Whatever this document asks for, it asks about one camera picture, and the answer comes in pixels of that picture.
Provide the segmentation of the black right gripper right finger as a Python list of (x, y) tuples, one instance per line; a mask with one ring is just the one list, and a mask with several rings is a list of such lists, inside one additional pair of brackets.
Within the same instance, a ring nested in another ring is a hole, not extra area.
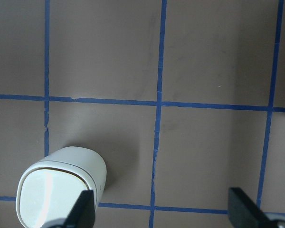
[(265, 213), (238, 187), (228, 189), (228, 219), (234, 228), (271, 228)]

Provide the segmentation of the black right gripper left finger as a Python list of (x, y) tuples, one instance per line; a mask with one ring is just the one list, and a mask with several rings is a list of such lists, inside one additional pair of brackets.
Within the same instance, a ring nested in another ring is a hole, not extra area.
[(95, 223), (95, 200), (93, 190), (84, 190), (80, 193), (63, 228), (92, 228)]

